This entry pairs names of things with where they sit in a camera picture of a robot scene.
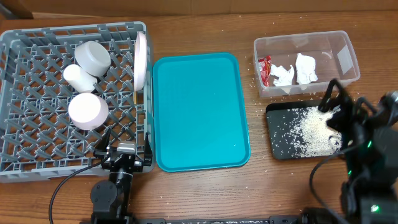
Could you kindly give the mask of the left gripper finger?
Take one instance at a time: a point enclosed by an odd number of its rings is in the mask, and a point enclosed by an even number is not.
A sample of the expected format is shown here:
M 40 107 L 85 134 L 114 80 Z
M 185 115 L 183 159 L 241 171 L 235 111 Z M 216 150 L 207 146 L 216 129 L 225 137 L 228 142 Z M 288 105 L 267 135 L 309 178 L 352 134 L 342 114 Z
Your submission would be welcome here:
M 153 153 L 149 142 L 149 133 L 145 135 L 144 162 L 152 162 Z
M 102 140 L 96 145 L 97 151 L 106 151 L 109 145 L 110 135 L 111 135 L 111 129 L 108 128 Z

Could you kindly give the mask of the small white plate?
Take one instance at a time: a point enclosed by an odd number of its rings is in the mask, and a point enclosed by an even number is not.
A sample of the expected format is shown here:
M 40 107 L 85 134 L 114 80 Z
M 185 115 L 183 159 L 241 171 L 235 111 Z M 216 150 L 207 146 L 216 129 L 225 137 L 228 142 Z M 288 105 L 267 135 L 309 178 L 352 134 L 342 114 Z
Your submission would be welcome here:
M 107 102 L 92 93 L 80 93 L 68 105 L 72 123 L 82 130 L 100 127 L 106 121 L 108 113 Z

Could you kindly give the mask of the white paper napkin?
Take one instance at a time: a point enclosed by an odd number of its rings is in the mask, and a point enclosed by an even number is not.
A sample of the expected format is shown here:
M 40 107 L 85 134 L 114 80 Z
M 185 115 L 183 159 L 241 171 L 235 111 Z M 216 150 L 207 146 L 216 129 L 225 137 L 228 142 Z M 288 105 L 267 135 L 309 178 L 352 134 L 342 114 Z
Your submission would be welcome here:
M 315 73 L 316 60 L 313 57 L 298 53 L 295 66 L 299 85 L 306 85 L 318 80 Z

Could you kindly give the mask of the white paper cup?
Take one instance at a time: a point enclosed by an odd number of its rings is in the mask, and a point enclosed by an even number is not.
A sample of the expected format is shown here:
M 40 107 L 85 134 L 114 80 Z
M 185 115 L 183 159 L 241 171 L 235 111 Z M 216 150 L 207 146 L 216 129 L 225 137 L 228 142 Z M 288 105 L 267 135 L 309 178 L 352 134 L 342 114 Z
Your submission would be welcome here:
M 68 65 L 63 71 L 63 78 L 79 93 L 91 93 L 97 79 L 84 71 L 79 65 Z

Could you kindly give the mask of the grey bowl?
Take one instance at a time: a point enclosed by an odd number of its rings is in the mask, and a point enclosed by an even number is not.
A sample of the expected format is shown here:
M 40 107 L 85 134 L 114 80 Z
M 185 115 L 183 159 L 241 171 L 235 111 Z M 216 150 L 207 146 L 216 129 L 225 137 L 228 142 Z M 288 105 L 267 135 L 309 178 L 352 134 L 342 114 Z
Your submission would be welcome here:
M 95 41 L 87 41 L 75 48 L 79 66 L 94 77 L 102 77 L 111 65 L 109 52 Z

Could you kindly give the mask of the red snack wrapper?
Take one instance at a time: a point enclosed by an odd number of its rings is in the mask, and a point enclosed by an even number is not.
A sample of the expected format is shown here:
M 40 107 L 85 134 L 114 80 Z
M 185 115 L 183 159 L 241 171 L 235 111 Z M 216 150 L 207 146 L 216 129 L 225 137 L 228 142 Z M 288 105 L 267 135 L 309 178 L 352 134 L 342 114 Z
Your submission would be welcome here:
M 262 84 L 265 87 L 269 87 L 269 77 L 271 75 L 271 65 L 272 65 L 271 56 L 267 55 L 265 58 L 260 58 L 258 60 L 258 64 L 260 67 L 260 76 Z

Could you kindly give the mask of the large white plate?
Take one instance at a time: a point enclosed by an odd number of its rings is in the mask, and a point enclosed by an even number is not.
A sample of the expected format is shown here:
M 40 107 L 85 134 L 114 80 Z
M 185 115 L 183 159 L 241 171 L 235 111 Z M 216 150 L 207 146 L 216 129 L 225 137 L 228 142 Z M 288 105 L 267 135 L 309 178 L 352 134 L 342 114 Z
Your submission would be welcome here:
M 138 32 L 134 46 L 134 91 L 141 91 L 146 81 L 147 50 L 146 35 Z

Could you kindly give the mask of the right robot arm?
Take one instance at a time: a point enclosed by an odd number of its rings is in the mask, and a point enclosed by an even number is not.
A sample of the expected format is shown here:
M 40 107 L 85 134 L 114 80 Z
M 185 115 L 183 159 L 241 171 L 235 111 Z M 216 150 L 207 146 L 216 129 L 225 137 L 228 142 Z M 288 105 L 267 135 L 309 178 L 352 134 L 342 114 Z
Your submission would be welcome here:
M 340 223 L 397 223 L 397 92 L 383 95 L 377 106 L 365 97 L 353 100 L 343 85 L 329 82 L 318 110 L 334 111 L 327 126 L 341 134 L 348 180 L 341 186 Z

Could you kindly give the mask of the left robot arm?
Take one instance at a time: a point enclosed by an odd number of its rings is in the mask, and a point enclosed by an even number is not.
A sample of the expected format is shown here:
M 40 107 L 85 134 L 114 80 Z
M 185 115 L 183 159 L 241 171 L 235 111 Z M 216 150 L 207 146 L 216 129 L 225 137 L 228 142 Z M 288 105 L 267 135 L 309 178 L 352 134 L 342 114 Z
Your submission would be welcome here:
M 149 137 L 144 137 L 144 151 L 137 152 L 131 141 L 120 141 L 117 146 L 109 142 L 111 130 L 107 130 L 102 140 L 95 146 L 94 156 L 100 159 L 101 168 L 109 171 L 107 180 L 97 182 L 91 190 L 93 203 L 92 223 L 136 223 L 136 218 L 128 212 L 130 191 L 135 173 L 143 173 L 152 165 L 153 152 Z

